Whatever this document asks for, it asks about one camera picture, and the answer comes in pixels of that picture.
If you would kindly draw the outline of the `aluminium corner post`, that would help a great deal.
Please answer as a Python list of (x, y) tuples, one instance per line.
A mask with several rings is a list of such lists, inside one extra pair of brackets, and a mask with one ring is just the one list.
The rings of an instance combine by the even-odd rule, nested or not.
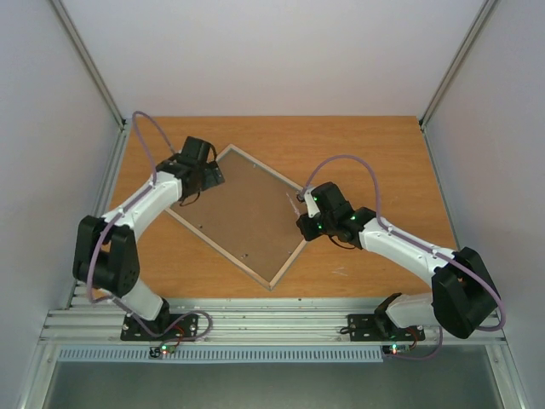
[(479, 6), (478, 12), (474, 16), (460, 45), (456, 49), (456, 52), (452, 60), (450, 61), (450, 64), (448, 65), (445, 74), (439, 81), (439, 85), (434, 91), (430, 102), (427, 104), (427, 107), (425, 108), (423, 114), (418, 120), (418, 124), (422, 133), (425, 132), (433, 115), (439, 108), (439, 104), (444, 99), (446, 92), (456, 79), (459, 71), (462, 69), (465, 60), (468, 58), (474, 44), (478, 40), (481, 32), (485, 29), (485, 25), (491, 18), (498, 4), (498, 0), (485, 0)]
[(104, 78), (101, 76), (97, 65), (94, 62), (81, 34), (79, 33), (73, 18), (70, 16), (67, 7), (61, 0), (48, 0), (48, 4), (54, 11), (57, 19), (62, 25), (68, 39), (77, 52), (78, 58), (83, 64), (90, 79), (97, 88), (101, 99), (106, 103), (112, 118), (119, 129), (123, 129), (126, 119), (123, 117), (118, 104), (114, 101), (110, 90), (108, 89)]

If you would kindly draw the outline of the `right aluminium corner post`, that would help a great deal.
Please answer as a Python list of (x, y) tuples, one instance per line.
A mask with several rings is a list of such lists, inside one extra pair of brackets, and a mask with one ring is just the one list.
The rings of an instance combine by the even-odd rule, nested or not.
[(485, 0), (479, 6), (478, 12), (474, 16), (460, 45), (456, 49), (456, 52), (452, 60), (450, 61), (450, 64), (448, 65), (445, 74), (439, 81), (439, 85), (434, 91), (430, 102), (427, 104), (427, 107), (425, 108), (423, 114), (418, 120), (418, 124), (422, 133), (425, 132), (433, 115), (439, 108), (439, 104), (444, 99), (446, 92), (456, 79), (459, 71), (462, 69), (465, 60), (468, 58), (474, 44), (478, 40), (481, 32), (485, 29), (485, 25), (491, 18), (498, 4), (498, 0)]

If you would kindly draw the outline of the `right circuit board with LEDs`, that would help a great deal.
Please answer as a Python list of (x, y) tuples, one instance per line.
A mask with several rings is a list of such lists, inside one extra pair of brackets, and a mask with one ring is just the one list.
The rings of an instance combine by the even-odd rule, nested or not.
[(389, 345), (383, 345), (382, 346), (382, 352), (385, 355), (401, 355), (401, 354), (408, 354), (415, 348), (414, 345), (409, 344), (389, 344)]

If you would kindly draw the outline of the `turquoise picture frame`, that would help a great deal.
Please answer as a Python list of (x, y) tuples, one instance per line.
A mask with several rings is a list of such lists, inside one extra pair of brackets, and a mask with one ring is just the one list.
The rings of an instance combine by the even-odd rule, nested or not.
[(166, 212), (271, 291), (306, 246), (285, 193), (302, 186), (233, 144), (218, 154), (225, 182)]

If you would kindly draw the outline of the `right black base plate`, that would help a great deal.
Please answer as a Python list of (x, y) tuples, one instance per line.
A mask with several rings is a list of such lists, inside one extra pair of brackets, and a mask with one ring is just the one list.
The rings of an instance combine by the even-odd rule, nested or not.
[(425, 332), (416, 326), (400, 328), (386, 315), (349, 314), (347, 325), (340, 329), (348, 334), (352, 342), (420, 342), (426, 339)]

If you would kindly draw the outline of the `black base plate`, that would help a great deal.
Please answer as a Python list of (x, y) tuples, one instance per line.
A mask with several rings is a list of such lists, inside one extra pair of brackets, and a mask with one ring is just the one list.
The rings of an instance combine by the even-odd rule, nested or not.
[(120, 339), (125, 342), (158, 342), (183, 337), (195, 337), (198, 329), (198, 316), (188, 314), (177, 320), (181, 314), (166, 313), (155, 320), (141, 319), (143, 325), (134, 316), (125, 316)]
[(386, 315), (349, 314), (347, 325), (340, 329), (348, 334), (352, 342), (420, 342), (426, 339), (425, 332), (416, 326), (400, 328)]

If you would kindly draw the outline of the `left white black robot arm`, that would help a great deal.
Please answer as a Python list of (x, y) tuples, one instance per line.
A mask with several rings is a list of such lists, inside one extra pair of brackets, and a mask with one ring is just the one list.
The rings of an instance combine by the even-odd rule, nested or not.
[(166, 337), (175, 321), (168, 302), (140, 277), (138, 239), (171, 205), (225, 181), (216, 158), (211, 143), (188, 136), (180, 151), (152, 164), (148, 180), (122, 204), (78, 225), (74, 279), (86, 285), (91, 303), (116, 303), (152, 339)]

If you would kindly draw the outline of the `circuit board with leds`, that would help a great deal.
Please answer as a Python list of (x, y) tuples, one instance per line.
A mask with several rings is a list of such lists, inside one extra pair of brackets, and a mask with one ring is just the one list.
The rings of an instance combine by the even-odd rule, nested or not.
[(415, 348), (414, 345), (409, 344), (389, 344), (389, 345), (383, 345), (382, 346), (382, 352), (385, 355), (401, 355), (401, 354), (408, 354)]
[(157, 347), (150, 347), (148, 350), (148, 357), (150, 359), (162, 359), (169, 354), (174, 354), (177, 350), (175, 345), (162, 345)]

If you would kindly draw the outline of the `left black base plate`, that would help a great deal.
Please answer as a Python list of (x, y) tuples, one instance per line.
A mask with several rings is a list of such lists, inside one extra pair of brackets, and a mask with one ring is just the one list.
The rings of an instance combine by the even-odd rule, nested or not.
[(141, 319), (143, 325), (134, 316), (125, 316), (120, 339), (125, 342), (158, 342), (183, 337), (195, 337), (198, 329), (198, 316), (188, 314), (177, 320), (181, 314), (166, 313), (155, 320)]

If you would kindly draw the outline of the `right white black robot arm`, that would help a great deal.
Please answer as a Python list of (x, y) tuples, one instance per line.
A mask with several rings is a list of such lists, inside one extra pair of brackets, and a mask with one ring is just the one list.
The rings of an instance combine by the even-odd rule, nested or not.
[(477, 251), (433, 245), (396, 228), (371, 209), (355, 210), (333, 182), (308, 188), (297, 198), (307, 208), (296, 222), (304, 240), (326, 236), (376, 253), (429, 287), (429, 292), (419, 295), (394, 293), (375, 309), (376, 328), (384, 338), (419, 325), (440, 326), (461, 339), (484, 330), (485, 319), (497, 309), (500, 297)]

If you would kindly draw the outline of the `left aluminium corner post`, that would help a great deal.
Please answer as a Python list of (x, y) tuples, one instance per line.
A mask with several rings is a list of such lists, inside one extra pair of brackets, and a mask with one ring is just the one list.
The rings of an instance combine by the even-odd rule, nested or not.
[(94, 62), (81, 34), (79, 33), (73, 18), (70, 16), (67, 7), (61, 0), (48, 0), (48, 4), (54, 11), (57, 19), (62, 25), (68, 39), (77, 52), (78, 58), (83, 64), (90, 79), (97, 88), (101, 99), (106, 103), (112, 118), (119, 129), (123, 129), (126, 119), (123, 117), (118, 104), (114, 101), (110, 90), (108, 89), (104, 78), (101, 76), (97, 65)]

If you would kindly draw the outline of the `left circuit board with LEDs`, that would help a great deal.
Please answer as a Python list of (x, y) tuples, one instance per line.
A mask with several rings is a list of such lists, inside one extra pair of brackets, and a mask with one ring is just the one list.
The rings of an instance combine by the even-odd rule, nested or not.
[(174, 354), (177, 350), (175, 345), (162, 345), (157, 347), (150, 347), (148, 350), (148, 357), (150, 359), (162, 359), (169, 354)]

